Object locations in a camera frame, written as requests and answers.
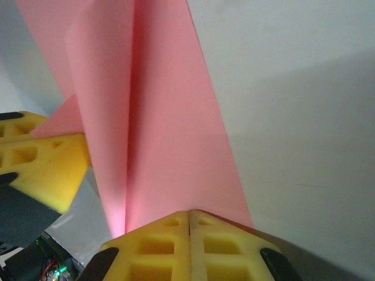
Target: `gray surface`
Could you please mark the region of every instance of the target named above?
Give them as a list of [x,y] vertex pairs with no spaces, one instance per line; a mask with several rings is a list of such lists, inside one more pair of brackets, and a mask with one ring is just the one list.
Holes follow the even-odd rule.
[[100,200],[86,179],[68,212],[46,231],[84,266],[112,239]]
[[188,2],[256,229],[375,280],[375,2]]

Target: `yellow foam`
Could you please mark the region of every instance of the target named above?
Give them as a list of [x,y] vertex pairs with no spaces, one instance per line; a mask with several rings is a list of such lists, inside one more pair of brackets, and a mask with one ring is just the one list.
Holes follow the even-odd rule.
[[13,188],[61,214],[69,209],[89,165],[82,133],[0,143],[0,174],[17,173]]
[[273,245],[202,211],[189,211],[192,281],[274,281],[260,250]]
[[119,253],[103,281],[190,281],[189,216],[180,211],[104,244]]
[[33,139],[30,131],[42,124],[47,118],[27,111],[20,111],[21,118],[0,120],[0,143],[18,142]]

